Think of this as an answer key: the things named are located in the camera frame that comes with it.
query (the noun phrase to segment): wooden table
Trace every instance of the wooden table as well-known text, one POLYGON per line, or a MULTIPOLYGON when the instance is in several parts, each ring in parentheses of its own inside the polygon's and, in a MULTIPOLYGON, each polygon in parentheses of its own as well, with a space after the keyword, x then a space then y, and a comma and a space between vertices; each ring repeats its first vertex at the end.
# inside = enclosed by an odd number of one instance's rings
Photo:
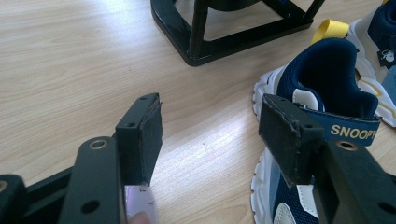
MULTIPOLYGON (((3 0, 0 174, 31 185, 72 166, 81 143, 113 134, 137 97, 157 91, 163 148, 151 184, 160 223, 253 223, 250 181, 264 149, 255 82, 308 47, 323 20, 352 22, 380 3, 326 1, 308 30, 190 67, 152 19, 149 1, 3 0)), ((193 1, 177 7, 191 22, 193 1)), ((276 19, 264 4, 211 12, 205 37, 276 19)), ((395 136, 381 124, 369 147, 394 175, 395 136)))

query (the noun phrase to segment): navy blue sneaker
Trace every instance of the navy blue sneaker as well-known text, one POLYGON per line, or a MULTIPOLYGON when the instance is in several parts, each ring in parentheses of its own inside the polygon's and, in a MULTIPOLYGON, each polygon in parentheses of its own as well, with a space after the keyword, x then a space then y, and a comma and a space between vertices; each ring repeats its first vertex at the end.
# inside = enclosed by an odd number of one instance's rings
POLYGON ((358 86, 378 97, 376 114, 396 127, 396 0, 352 22, 346 39, 358 49, 358 86))
MULTIPOLYGON (((380 120, 378 100, 355 81, 356 48, 341 38, 310 46, 284 67, 263 75, 254 87, 254 112, 260 119, 264 93, 286 98, 325 127, 325 137, 364 146, 372 144, 380 120)), ((312 185, 288 188, 276 161, 265 149, 251 188, 255 222, 318 223, 312 185)))

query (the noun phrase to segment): white shoe sole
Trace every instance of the white shoe sole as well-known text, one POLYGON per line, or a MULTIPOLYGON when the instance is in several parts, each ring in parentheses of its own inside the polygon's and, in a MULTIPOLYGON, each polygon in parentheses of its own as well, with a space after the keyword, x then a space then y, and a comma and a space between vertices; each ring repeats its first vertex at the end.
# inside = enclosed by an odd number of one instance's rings
POLYGON ((260 120, 260 114, 262 112, 262 96, 265 93, 276 95, 276 90, 274 90, 274 82, 282 69, 283 67, 280 67, 274 71, 264 74, 262 77, 260 77, 260 81, 254 85, 253 110, 256 114, 257 120, 260 120))
POLYGON ((396 127, 396 105, 392 102, 382 85, 376 81, 375 70, 370 61, 367 60, 364 46, 355 33, 355 26, 358 21, 350 24, 346 38, 359 49, 356 70, 360 73, 361 80, 358 81, 358 87, 362 91, 370 92, 378 98, 378 108, 375 114, 388 125, 396 127))
POLYGON ((272 224, 270 214, 270 177, 273 157, 268 148, 260 156, 260 162, 254 170, 255 175, 251 181, 253 193, 250 196, 251 209, 254 214, 256 224, 272 224))

